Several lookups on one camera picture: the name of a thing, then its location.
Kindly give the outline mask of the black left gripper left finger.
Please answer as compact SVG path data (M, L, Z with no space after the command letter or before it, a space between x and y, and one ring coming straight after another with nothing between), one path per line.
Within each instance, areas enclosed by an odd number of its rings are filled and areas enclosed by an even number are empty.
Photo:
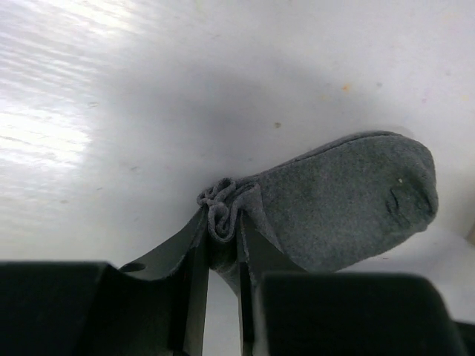
M121 268L1 263L3 355L201 355L207 213Z

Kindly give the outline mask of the grey sock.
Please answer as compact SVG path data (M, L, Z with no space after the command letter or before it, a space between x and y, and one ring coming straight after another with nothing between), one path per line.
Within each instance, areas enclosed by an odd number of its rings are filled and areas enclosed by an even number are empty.
M346 136L259 174L221 179L197 203L208 210L209 262L232 291L240 213L298 266L334 272L426 230L439 206L431 152L389 131Z

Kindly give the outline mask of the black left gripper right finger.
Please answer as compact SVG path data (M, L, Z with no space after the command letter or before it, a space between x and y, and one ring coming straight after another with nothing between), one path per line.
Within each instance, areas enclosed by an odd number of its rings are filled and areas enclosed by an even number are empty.
M470 326L451 319L414 274L311 274L245 213L235 233L243 355L468 355Z

